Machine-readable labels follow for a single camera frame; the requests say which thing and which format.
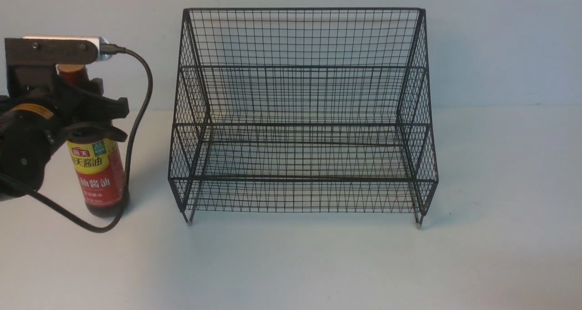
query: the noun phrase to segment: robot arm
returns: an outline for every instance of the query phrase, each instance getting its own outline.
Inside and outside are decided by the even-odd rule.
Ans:
[[[135,132],[151,97],[149,66],[133,51],[111,45],[101,37],[27,36],[5,39],[5,47],[8,97],[0,99],[0,200],[29,194],[78,225],[102,232],[94,230],[100,227],[91,229],[84,221],[80,223],[81,219],[37,190],[42,186],[46,163],[73,134],[98,134],[124,142],[127,134],[113,127],[111,121],[125,118],[129,105],[124,97],[104,97],[102,80],[98,78],[81,88],[67,83],[58,76],[56,65],[85,65],[107,60],[116,53],[132,55],[143,64],[148,74],[148,92],[129,136],[126,176]]]

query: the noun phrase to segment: black wire basket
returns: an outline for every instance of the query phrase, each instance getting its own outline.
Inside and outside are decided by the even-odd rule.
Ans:
[[[407,212],[438,184],[419,8],[185,9],[169,182],[196,210]]]

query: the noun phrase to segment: wire mesh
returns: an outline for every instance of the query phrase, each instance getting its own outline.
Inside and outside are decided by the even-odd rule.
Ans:
[[[437,186],[422,9],[186,9],[169,180],[195,210],[412,212]]]

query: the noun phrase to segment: screw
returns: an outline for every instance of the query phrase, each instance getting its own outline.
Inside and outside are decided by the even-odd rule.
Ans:
[[[48,142],[50,144],[54,144],[55,143],[55,139],[52,138],[52,134],[50,133],[50,130],[45,130],[44,134],[46,135],[46,140],[48,140]]]

